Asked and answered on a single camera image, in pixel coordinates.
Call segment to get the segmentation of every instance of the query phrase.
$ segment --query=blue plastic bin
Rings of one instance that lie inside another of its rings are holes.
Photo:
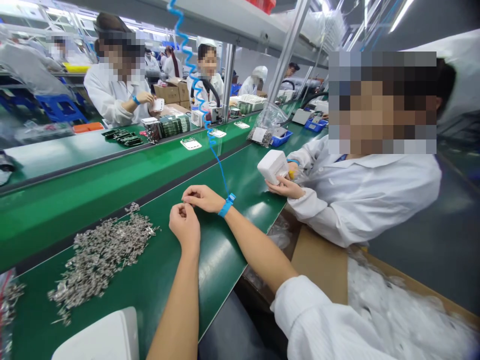
[[[319,123],[312,123],[312,120],[308,120],[305,123],[304,128],[319,133],[325,128],[325,126],[327,126],[328,123],[329,122],[327,120],[320,120]]]
[[[272,145],[274,148],[278,148],[280,145],[285,144],[289,140],[289,137],[292,134],[293,134],[293,132],[287,130],[285,135],[283,135],[282,137],[272,136],[271,141],[270,141],[270,145]]]

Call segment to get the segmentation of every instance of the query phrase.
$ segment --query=metal component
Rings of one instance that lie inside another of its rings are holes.
[[[276,95],[279,93],[280,84],[284,79],[285,71],[292,57],[292,52],[294,50],[295,42],[298,41],[300,30],[304,24],[305,16],[310,7],[311,0],[298,0],[295,7],[295,18],[293,19],[290,28],[288,29],[285,42],[283,43],[283,50],[281,55],[278,58],[278,64],[275,70],[275,77],[273,81],[273,86],[271,88],[271,93],[268,94],[268,102],[274,104]]]
[[[225,77],[223,79],[223,111],[222,117],[225,122],[227,122],[229,116],[229,102],[230,102],[230,89],[232,88],[232,77],[234,74],[234,65],[235,65],[235,51],[237,50],[236,45],[227,44],[226,45],[226,69]]]
[[[95,229],[75,236],[75,256],[67,261],[67,271],[57,287],[47,293],[60,308],[58,316],[65,326],[71,323],[71,310],[94,296],[102,297],[112,277],[126,266],[137,263],[147,241],[158,227],[152,227],[147,216],[135,213],[139,205],[132,203],[125,211],[129,219],[110,218]]]

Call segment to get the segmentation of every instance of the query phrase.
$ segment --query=blue coiled cord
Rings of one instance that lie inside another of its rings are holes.
[[[178,16],[178,21],[175,24],[175,33],[177,34],[177,36],[179,36],[180,38],[183,39],[183,42],[181,43],[181,51],[184,54],[187,55],[185,63],[186,63],[187,66],[190,67],[190,71],[188,73],[188,76],[190,76],[190,78],[193,80],[192,86],[193,86],[193,89],[196,91],[195,99],[198,101],[198,103],[199,103],[198,109],[202,113],[203,124],[205,126],[206,134],[208,136],[208,143],[210,145],[210,149],[211,149],[211,152],[213,153],[213,156],[215,156],[215,159],[218,161],[218,165],[220,165],[220,171],[221,171],[221,176],[223,178],[223,184],[225,185],[226,195],[228,196],[230,193],[229,193],[229,188],[227,186],[227,181],[225,180],[224,168],[222,167],[222,163],[220,162],[220,159],[217,156],[217,153],[215,152],[214,148],[212,147],[213,145],[215,145],[217,143],[215,141],[215,136],[212,135],[213,129],[208,128],[208,125],[210,125],[212,122],[208,121],[205,118],[205,116],[209,112],[202,109],[202,105],[205,103],[205,100],[198,97],[199,94],[202,92],[202,89],[197,87],[197,83],[200,81],[200,79],[193,75],[195,70],[197,70],[197,66],[190,63],[190,59],[192,58],[193,53],[191,51],[185,49],[185,46],[187,45],[187,42],[188,42],[189,38],[186,34],[180,32],[180,30],[179,30],[180,25],[182,25],[182,23],[184,22],[184,13],[181,12],[180,10],[174,8],[174,5],[175,5],[176,2],[177,2],[177,0],[170,0],[170,3],[166,6],[166,8],[167,8],[167,10],[170,14]]]

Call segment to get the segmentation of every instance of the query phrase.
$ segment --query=sticker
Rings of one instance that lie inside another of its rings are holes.
[[[213,130],[210,134],[213,135],[216,138],[222,138],[225,135],[227,135],[226,132],[223,132],[223,131],[220,131],[220,130],[217,130],[217,129]]]
[[[183,140],[180,140],[180,143],[187,150],[195,150],[202,147],[202,144],[195,140],[193,137],[189,137]]]
[[[250,125],[244,123],[243,121],[237,121],[234,122],[235,125],[237,125],[240,129],[248,129]]]
[[[255,130],[253,131],[253,136],[251,137],[251,139],[254,142],[261,143],[264,140],[264,135],[266,132],[267,132],[267,129],[256,127]]]

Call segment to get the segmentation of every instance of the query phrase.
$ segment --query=blue anti-static wrist strap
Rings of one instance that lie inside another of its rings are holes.
[[[225,201],[225,205],[223,205],[223,207],[221,208],[220,212],[218,213],[218,215],[220,215],[222,218],[225,217],[225,215],[227,215],[227,213],[229,212],[230,210],[230,207],[234,204],[234,200],[235,200],[235,195],[233,195],[232,193],[226,198],[226,201]]]

